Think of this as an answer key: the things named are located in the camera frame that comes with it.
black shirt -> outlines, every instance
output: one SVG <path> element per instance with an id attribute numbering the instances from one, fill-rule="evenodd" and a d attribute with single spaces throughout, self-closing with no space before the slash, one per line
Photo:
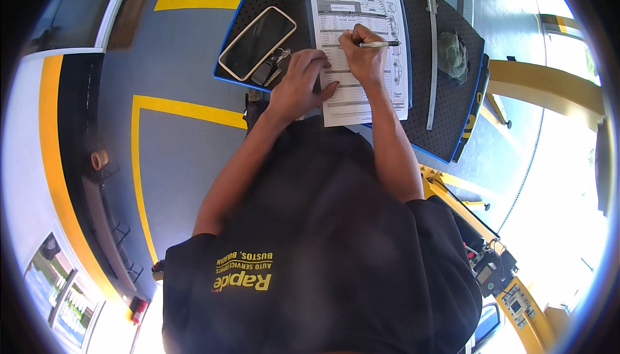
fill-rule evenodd
<path id="1" fill-rule="evenodd" d="M 320 119 L 278 139 L 219 236 L 168 249 L 168 354 L 456 354 L 482 296 L 450 211 L 405 204 L 372 148 Z"/>

inspection form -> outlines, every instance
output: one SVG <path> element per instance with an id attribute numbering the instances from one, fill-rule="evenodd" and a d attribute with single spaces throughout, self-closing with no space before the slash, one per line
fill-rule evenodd
<path id="1" fill-rule="evenodd" d="M 349 71 L 338 38 L 357 23 L 385 40 L 401 40 L 404 29 L 400 0 L 310 0 L 316 48 L 323 50 L 332 67 L 322 70 L 321 88 L 339 81 L 332 98 L 323 103 L 325 126 L 347 126 L 372 122 L 370 105 L 360 82 Z M 407 119 L 407 49 L 405 43 L 389 47 L 384 78 L 392 105 L 400 120 Z"/>

pegboard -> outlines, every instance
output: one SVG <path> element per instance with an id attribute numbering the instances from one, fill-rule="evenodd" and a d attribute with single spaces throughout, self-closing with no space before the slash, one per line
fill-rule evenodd
<path id="1" fill-rule="evenodd" d="M 482 65 L 484 40 L 457 10 L 444 0 L 437 0 L 437 34 L 447 31 L 459 35 L 468 51 L 469 73 L 467 81 L 457 85 L 448 75 L 438 70 L 435 118 L 433 129 L 428 131 L 426 125 L 431 80 L 430 16 L 426 10 L 426 0 L 403 0 L 403 2 L 411 48 L 413 103 L 407 120 L 401 123 L 413 145 L 434 157 L 450 162 L 474 100 Z M 284 41 L 283 48 L 290 48 L 292 52 L 296 52 L 312 47 L 306 0 L 244 0 L 223 46 L 228 46 L 246 25 L 269 6 L 277 6 L 297 22 L 297 31 Z M 238 82 L 220 65 L 217 65 L 214 74 L 216 77 Z M 269 88 L 273 89 L 280 80 L 281 78 L 276 79 Z M 246 83 L 256 86 L 250 79 Z"/>

finger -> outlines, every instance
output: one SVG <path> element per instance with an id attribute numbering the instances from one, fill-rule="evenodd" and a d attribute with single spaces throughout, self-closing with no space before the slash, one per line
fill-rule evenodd
<path id="1" fill-rule="evenodd" d="M 299 59 L 297 60 L 295 70 L 300 73 L 304 73 L 308 65 L 316 59 L 327 60 L 327 56 L 323 50 L 316 50 L 314 48 L 306 48 L 306 50 L 302 50 L 301 55 L 299 55 Z"/>
<path id="2" fill-rule="evenodd" d="M 355 48 L 359 48 L 353 41 L 353 33 L 351 33 L 351 30 L 345 30 L 338 38 L 338 42 L 340 42 L 340 46 L 345 54 L 353 52 Z"/>
<path id="3" fill-rule="evenodd" d="M 357 23 L 353 28 L 353 41 L 356 43 L 361 42 L 381 42 L 384 39 L 373 33 L 365 25 Z"/>
<path id="4" fill-rule="evenodd" d="M 317 96 L 319 96 L 321 103 L 327 101 L 330 97 L 334 95 L 334 92 L 336 92 L 336 89 L 338 89 L 338 85 L 340 85 L 340 82 L 334 81 L 330 85 L 327 85 L 325 89 L 319 92 Z"/>
<path id="5" fill-rule="evenodd" d="M 314 80 L 316 80 L 316 76 L 319 75 L 319 71 L 321 70 L 321 68 L 329 69 L 331 67 L 332 64 L 330 64 L 327 60 L 313 60 L 304 72 L 304 81 L 311 83 L 310 87 L 312 87 L 312 85 L 314 84 Z"/>
<path id="6" fill-rule="evenodd" d="M 295 52 L 295 53 L 291 54 L 291 60 L 290 60 L 290 62 L 288 63 L 288 70 L 289 70 L 289 71 L 291 71 L 291 72 L 292 72 L 292 71 L 293 71 L 293 69 L 295 68 L 295 65 L 297 65 L 297 61 L 299 61 L 299 56 L 301 56 L 301 52 L 302 52 L 302 51 L 303 51 L 303 50 L 300 50 L 300 51 L 298 51 L 298 52 Z"/>

white wall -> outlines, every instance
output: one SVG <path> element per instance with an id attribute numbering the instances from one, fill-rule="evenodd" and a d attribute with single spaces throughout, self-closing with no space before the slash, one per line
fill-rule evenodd
<path id="1" fill-rule="evenodd" d="M 39 87 L 43 59 L 52 55 L 45 53 L 22 59 L 7 105 L 1 150 L 7 230 L 22 273 L 41 243 L 53 232 L 69 261 L 91 280 L 66 239 L 43 169 L 38 124 Z M 128 322 L 126 310 L 108 303 L 104 305 L 92 333 L 89 353 L 129 352 L 136 327 Z"/>
<path id="2" fill-rule="evenodd" d="M 38 101 L 43 58 L 19 65 L 4 120 L 2 189 L 11 244 L 21 272 L 58 222 L 39 141 Z"/>

